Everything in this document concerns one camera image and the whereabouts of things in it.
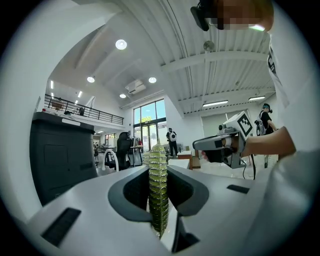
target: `black cable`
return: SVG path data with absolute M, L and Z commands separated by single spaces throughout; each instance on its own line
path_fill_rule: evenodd
M 244 169 L 243 169 L 242 176 L 243 176 L 244 179 L 246 179 L 246 178 L 245 178 L 245 170 L 246 170 L 247 164 L 246 164 L 242 159 L 241 159 L 241 161 L 242 161 L 242 163 L 245 164 Z
M 253 164 L 253 180 L 256 179 L 256 165 L 255 165 L 255 160 L 254 160 L 254 155 L 251 154 L 251 159 L 252 159 L 252 164 Z

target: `white desk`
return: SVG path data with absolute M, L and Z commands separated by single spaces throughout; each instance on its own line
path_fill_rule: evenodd
M 192 159 L 192 152 L 191 152 L 191 150 L 189 150 L 189 151 L 182 151 L 181 153 L 178 153 L 178 159 L 179 159 L 179 160 L 189 159 L 189 160 L 190 160 L 189 169 L 190 169 L 190 170 L 193 169 L 193 159 Z
M 189 169 L 190 160 L 189 159 L 170 159 L 168 161 L 168 165 Z
M 191 155 L 191 150 L 189 150 L 189 151 L 182 151 L 181 153 L 178 153 L 178 156 L 185 156 L 185 155 Z

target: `fish scale cylinder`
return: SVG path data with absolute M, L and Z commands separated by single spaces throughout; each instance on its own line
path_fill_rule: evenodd
M 149 209 L 152 226 L 164 234 L 168 224 L 169 199 L 167 195 L 167 157 L 164 147 L 159 143 L 153 146 L 148 156 L 149 164 Z

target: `ceiling beam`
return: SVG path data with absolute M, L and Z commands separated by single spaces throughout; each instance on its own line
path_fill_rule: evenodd
M 186 67 L 198 65 L 207 62 L 225 61 L 225 60 L 252 60 L 252 61 L 266 61 L 268 55 L 264 53 L 248 52 L 248 51 L 217 51 L 208 54 L 194 55 L 173 61 L 161 67 L 165 73 L 174 72 L 176 70 L 184 69 Z
M 226 91 L 220 93 L 214 93 L 210 95 L 205 95 L 204 97 L 195 97 L 180 100 L 180 105 L 189 105 L 192 103 L 203 103 L 203 102 L 215 102 L 215 101 L 223 101 L 228 100 L 230 97 L 242 97 L 248 95 L 249 97 L 254 96 L 264 96 L 264 94 L 275 93 L 275 88 L 262 88 L 262 89 L 245 89 L 245 90 L 234 90 L 234 91 Z
M 104 25 L 101 29 L 99 29 L 99 31 L 94 35 L 94 37 L 92 38 L 92 40 L 88 43 L 88 45 L 86 46 L 86 48 L 84 49 L 84 51 L 82 52 L 80 58 L 78 59 L 78 61 L 75 63 L 74 68 L 77 69 L 79 68 L 83 61 L 85 60 L 85 58 L 87 57 L 87 55 L 89 54 L 90 50 L 93 48 L 93 46 L 96 44 L 96 42 L 100 39 L 100 37 L 107 31 L 107 29 L 109 28 L 108 25 Z
M 194 116 L 201 116 L 201 117 L 206 117 L 206 116 L 212 116 L 212 115 L 220 115 L 224 113 L 230 113 L 230 112 L 235 112 L 235 111 L 243 111 L 246 110 L 249 107 L 255 106 L 256 104 L 254 102 L 252 103 L 243 103 L 243 104 L 238 104 L 238 105 L 229 105 L 229 106 L 223 106 L 223 107 L 217 107 L 213 109 L 206 109 L 206 110 L 201 110 L 193 113 L 186 113 L 184 114 L 185 117 L 194 117 Z

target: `black office chair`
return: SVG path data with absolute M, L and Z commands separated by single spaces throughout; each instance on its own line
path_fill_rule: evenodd
M 116 158 L 118 159 L 119 171 L 128 169 L 130 166 L 130 160 L 126 161 L 126 155 L 128 154 L 131 147 L 131 139 L 129 138 L 128 132 L 122 132 L 116 143 Z M 105 155 L 104 165 L 109 168 L 116 168 L 116 161 L 109 158 L 109 153 Z

